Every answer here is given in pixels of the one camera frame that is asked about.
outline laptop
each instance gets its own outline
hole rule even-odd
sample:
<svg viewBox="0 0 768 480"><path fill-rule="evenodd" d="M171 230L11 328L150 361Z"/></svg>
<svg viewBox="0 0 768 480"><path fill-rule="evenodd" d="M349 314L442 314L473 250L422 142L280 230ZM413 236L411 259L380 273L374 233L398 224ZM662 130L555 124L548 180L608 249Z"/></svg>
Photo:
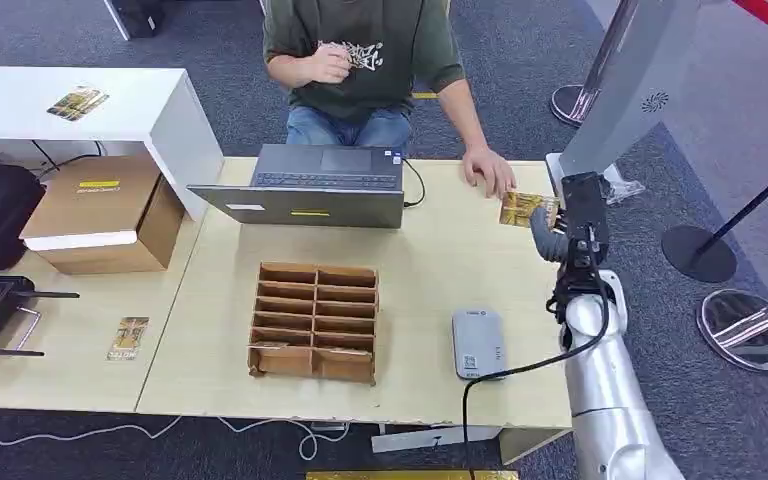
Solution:
<svg viewBox="0 0 768 480"><path fill-rule="evenodd" d="M187 188L240 223L400 228L402 152L264 145L249 186Z"/></svg>

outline graphic print on shirt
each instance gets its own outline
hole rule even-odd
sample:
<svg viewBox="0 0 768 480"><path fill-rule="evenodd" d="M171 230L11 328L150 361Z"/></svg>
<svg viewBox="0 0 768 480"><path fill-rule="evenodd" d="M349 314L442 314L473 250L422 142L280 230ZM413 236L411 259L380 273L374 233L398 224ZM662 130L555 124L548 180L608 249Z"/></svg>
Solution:
<svg viewBox="0 0 768 480"><path fill-rule="evenodd" d="M320 40L317 47L321 47L323 43L324 42ZM380 50L384 47L384 44L381 42L366 47L363 45L355 45L351 42L332 43L334 45L346 47L349 51L349 56L352 59L352 66L355 68L365 68L374 72L378 67L384 64L384 58L380 56Z"/></svg>

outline stanchion base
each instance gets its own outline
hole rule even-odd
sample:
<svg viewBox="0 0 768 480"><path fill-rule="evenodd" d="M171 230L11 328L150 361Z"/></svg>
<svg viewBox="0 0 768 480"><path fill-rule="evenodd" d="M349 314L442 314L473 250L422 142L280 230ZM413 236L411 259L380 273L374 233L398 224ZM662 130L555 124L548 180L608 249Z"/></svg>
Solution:
<svg viewBox="0 0 768 480"><path fill-rule="evenodd" d="M727 332L766 306L768 301L757 295L720 290L705 297L696 316L696 325L708 345L730 363L753 372L768 372L768 330L730 347L723 346L717 338L720 332Z"/></svg>
<svg viewBox="0 0 768 480"><path fill-rule="evenodd" d="M582 85L566 85L561 87L552 93L552 100L549 102L552 113L558 120L576 128L581 126L584 119L573 118L571 114L582 88L584 88Z"/></svg>
<svg viewBox="0 0 768 480"><path fill-rule="evenodd" d="M737 270L737 258L726 242L717 240L707 252L694 258L696 250L712 235L690 225L673 227L661 236L661 250L667 261L684 275L705 283L725 282Z"/></svg>

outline dark green t-shirt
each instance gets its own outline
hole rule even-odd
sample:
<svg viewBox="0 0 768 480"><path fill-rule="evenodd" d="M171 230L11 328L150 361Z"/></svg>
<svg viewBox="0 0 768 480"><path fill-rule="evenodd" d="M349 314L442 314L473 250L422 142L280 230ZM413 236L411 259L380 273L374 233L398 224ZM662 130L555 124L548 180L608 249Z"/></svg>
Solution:
<svg viewBox="0 0 768 480"><path fill-rule="evenodd" d="M266 6L266 63L278 55L307 57L331 42L352 57L342 83L296 88L291 105L361 122L376 108L410 111L414 76L434 92L464 78L446 0L268 0Z"/></svg>

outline cardboard compartment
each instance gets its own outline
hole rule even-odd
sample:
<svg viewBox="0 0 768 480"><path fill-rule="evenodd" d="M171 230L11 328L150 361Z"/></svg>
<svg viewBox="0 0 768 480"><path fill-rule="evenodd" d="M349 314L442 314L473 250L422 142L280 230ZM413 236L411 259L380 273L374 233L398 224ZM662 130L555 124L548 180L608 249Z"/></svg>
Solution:
<svg viewBox="0 0 768 480"><path fill-rule="evenodd" d="M375 305L371 303L316 302L316 314L327 317L375 318Z"/></svg>
<svg viewBox="0 0 768 480"><path fill-rule="evenodd" d="M313 301L296 298L257 297L255 311L313 315Z"/></svg>
<svg viewBox="0 0 768 480"><path fill-rule="evenodd" d="M266 372L283 375L310 375L312 372L312 355L313 352L310 348L249 347L249 374L256 377L263 376Z"/></svg>
<svg viewBox="0 0 768 480"><path fill-rule="evenodd" d="M254 312L252 326L305 330L309 332L313 329L313 317L295 313Z"/></svg>
<svg viewBox="0 0 768 480"><path fill-rule="evenodd" d="M378 291L367 287L340 287L336 285L319 285L316 287L318 300L337 302L377 303Z"/></svg>
<svg viewBox="0 0 768 480"><path fill-rule="evenodd" d="M288 283L316 283L316 265L261 263L260 280Z"/></svg>
<svg viewBox="0 0 768 480"><path fill-rule="evenodd" d="M313 300L316 287L305 283L286 283L261 280L257 286L258 297L295 298Z"/></svg>
<svg viewBox="0 0 768 480"><path fill-rule="evenodd" d="M371 353L315 349L311 360L317 376L375 384Z"/></svg>
<svg viewBox="0 0 768 480"><path fill-rule="evenodd" d="M309 330L252 327L249 345L258 347L310 347Z"/></svg>
<svg viewBox="0 0 768 480"><path fill-rule="evenodd" d="M374 270L261 264L249 373L375 384Z"/></svg>
<svg viewBox="0 0 768 480"><path fill-rule="evenodd" d="M319 267L319 285L338 285L343 287L378 286L378 276L374 270L366 268Z"/></svg>
<svg viewBox="0 0 768 480"><path fill-rule="evenodd" d="M316 332L313 345L317 348L329 350L360 350L372 353L372 349L375 347L375 336L355 333Z"/></svg>
<svg viewBox="0 0 768 480"><path fill-rule="evenodd" d="M375 334L375 321L366 318L316 317L317 332Z"/></svg>

